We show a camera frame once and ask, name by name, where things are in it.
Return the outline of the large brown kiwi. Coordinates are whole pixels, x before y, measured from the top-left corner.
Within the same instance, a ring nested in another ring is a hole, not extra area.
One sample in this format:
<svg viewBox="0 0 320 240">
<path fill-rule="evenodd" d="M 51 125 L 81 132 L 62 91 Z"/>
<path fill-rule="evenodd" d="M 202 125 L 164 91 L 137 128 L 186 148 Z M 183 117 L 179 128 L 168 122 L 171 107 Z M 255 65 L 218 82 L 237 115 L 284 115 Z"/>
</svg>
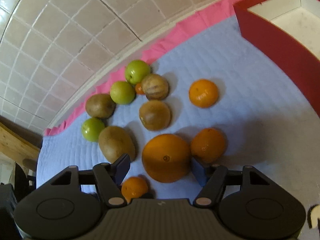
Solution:
<svg viewBox="0 0 320 240">
<path fill-rule="evenodd" d="M 99 134 L 98 144 L 109 163 L 114 163 L 123 154 L 128 154 L 131 161 L 136 158 L 135 145 L 127 131 L 121 127 L 104 128 Z"/>
</svg>

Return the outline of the round brown kiwi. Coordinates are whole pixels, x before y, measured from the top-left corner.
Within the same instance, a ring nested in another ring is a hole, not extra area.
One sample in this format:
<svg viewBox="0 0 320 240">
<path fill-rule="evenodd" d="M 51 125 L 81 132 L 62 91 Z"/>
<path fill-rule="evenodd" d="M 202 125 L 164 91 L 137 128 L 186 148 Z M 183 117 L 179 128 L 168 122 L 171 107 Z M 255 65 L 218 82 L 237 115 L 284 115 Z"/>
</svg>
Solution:
<svg viewBox="0 0 320 240">
<path fill-rule="evenodd" d="M 139 118 L 147 130 L 160 131 L 170 125 L 171 111 L 167 104 L 159 100 L 151 100 L 141 105 Z"/>
</svg>

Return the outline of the large orange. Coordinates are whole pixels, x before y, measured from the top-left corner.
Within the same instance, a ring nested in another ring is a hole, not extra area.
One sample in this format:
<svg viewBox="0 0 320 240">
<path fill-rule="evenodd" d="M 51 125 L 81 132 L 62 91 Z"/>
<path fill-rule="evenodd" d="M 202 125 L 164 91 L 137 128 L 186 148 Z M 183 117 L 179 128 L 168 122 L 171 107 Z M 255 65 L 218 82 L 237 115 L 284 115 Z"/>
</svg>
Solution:
<svg viewBox="0 0 320 240">
<path fill-rule="evenodd" d="M 146 173 L 160 183 L 173 183 L 190 172 L 191 151 L 187 141 L 175 134 L 161 134 L 143 148 Z"/>
</svg>

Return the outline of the orange mandarin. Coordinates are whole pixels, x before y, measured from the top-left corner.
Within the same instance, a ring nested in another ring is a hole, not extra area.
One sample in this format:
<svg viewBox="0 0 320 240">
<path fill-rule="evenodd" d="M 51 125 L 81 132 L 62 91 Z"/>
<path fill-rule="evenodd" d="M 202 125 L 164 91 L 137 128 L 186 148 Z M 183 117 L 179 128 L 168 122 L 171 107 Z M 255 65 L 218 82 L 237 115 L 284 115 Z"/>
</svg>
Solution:
<svg viewBox="0 0 320 240">
<path fill-rule="evenodd" d="M 205 128 L 191 141 L 191 154 L 205 164 L 212 164 L 227 150 L 228 142 L 225 134 L 215 128 Z"/>
<path fill-rule="evenodd" d="M 217 85 L 207 79 L 199 79 L 193 82 L 189 88 L 190 102 L 200 108 L 209 108 L 219 99 Z"/>
</svg>

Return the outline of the green apple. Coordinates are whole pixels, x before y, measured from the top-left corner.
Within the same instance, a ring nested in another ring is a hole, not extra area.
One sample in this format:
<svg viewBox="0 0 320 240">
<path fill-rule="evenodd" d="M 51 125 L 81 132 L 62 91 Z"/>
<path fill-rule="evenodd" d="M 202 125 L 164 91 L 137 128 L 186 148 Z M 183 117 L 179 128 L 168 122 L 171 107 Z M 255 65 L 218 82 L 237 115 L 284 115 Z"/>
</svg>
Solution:
<svg viewBox="0 0 320 240">
<path fill-rule="evenodd" d="M 126 81 L 117 81 L 111 86 L 111 99 L 119 105 L 128 105 L 136 97 L 135 89 Z"/>
<path fill-rule="evenodd" d="M 142 60 L 133 60 L 125 68 L 125 79 L 132 85 L 140 83 L 151 73 L 150 66 Z"/>
<path fill-rule="evenodd" d="M 90 142 L 98 142 L 100 132 L 105 128 L 105 124 L 98 118 L 89 118 L 82 123 L 82 136 Z"/>
</svg>

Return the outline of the striped brown pepino melon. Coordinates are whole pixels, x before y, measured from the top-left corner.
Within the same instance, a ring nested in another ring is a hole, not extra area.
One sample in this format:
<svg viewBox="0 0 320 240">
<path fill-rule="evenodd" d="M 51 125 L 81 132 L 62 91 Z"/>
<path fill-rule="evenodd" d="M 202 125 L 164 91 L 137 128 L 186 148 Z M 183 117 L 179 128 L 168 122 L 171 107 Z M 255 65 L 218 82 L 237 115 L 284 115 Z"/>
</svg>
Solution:
<svg viewBox="0 0 320 240">
<path fill-rule="evenodd" d="M 149 74 L 144 77 L 141 86 L 148 100 L 163 100 L 169 94 L 167 80 L 158 74 Z"/>
</svg>

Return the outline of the wooden furniture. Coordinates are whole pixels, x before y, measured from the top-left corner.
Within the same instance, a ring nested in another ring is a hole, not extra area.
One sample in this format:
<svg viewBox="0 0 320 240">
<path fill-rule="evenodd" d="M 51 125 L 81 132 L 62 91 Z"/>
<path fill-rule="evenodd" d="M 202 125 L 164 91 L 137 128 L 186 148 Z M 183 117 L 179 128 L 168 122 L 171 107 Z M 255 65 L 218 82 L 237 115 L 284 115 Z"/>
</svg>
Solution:
<svg viewBox="0 0 320 240">
<path fill-rule="evenodd" d="M 33 172 L 37 169 L 40 149 L 17 135 L 2 123 L 1 153 Z"/>
</svg>

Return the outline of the small mandarin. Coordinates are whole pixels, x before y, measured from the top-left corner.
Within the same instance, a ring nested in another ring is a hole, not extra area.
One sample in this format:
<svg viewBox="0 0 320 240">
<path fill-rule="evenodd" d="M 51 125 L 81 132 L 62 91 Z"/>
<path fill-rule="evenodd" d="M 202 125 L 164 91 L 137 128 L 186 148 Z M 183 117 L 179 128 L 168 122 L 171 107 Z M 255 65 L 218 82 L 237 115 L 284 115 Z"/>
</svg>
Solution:
<svg viewBox="0 0 320 240">
<path fill-rule="evenodd" d="M 121 185 L 121 194 L 129 203 L 133 198 L 139 198 L 148 193 L 149 186 L 142 177 L 130 177 Z"/>
</svg>

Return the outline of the red cardboard box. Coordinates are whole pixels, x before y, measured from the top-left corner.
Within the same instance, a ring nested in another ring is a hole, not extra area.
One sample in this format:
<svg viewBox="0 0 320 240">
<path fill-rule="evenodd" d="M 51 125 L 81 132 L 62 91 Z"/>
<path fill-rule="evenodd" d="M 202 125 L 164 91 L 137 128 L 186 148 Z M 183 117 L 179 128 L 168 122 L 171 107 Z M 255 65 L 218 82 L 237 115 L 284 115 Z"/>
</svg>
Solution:
<svg viewBox="0 0 320 240">
<path fill-rule="evenodd" d="M 268 56 L 319 112 L 319 0 L 241 0 L 243 38 Z"/>
</svg>

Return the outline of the blue quilted mat pink frill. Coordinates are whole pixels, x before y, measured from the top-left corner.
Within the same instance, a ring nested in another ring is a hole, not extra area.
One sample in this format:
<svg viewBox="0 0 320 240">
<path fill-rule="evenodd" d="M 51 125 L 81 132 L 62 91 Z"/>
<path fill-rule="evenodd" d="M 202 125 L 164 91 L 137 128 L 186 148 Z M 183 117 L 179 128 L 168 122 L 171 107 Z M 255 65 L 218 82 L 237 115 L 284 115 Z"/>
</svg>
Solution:
<svg viewBox="0 0 320 240">
<path fill-rule="evenodd" d="M 153 68 L 171 87 L 165 103 L 172 121 L 164 133 L 191 141 L 202 129 L 217 128 L 228 140 L 221 165 L 252 165 L 306 208 L 319 203 L 319 117 L 287 75 L 242 38 L 235 17 L 183 42 Z M 209 108 L 189 100 L 199 79 L 219 89 Z"/>
</svg>

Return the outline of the green apple top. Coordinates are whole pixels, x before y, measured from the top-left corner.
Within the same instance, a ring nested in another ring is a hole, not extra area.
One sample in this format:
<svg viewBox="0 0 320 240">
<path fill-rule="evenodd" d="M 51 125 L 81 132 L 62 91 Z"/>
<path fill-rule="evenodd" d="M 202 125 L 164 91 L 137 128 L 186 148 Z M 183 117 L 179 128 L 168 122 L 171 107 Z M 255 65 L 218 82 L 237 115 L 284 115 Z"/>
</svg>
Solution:
<svg viewBox="0 0 320 240">
<path fill-rule="evenodd" d="M 133 60 L 125 68 L 125 79 L 132 85 L 140 83 L 151 73 L 150 66 L 142 60 Z"/>
</svg>

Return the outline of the tiny orange kumquat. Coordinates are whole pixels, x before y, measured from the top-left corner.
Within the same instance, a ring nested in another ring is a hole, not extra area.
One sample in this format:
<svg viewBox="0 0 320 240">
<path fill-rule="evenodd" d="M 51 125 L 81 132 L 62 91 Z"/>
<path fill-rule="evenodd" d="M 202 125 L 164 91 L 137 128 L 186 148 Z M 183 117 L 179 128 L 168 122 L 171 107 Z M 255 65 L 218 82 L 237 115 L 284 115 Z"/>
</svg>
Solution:
<svg viewBox="0 0 320 240">
<path fill-rule="evenodd" d="M 138 94 L 138 95 L 144 95 L 145 94 L 143 89 L 142 89 L 141 83 L 138 83 L 138 84 L 135 85 L 135 91 L 136 91 L 136 94 Z"/>
</svg>

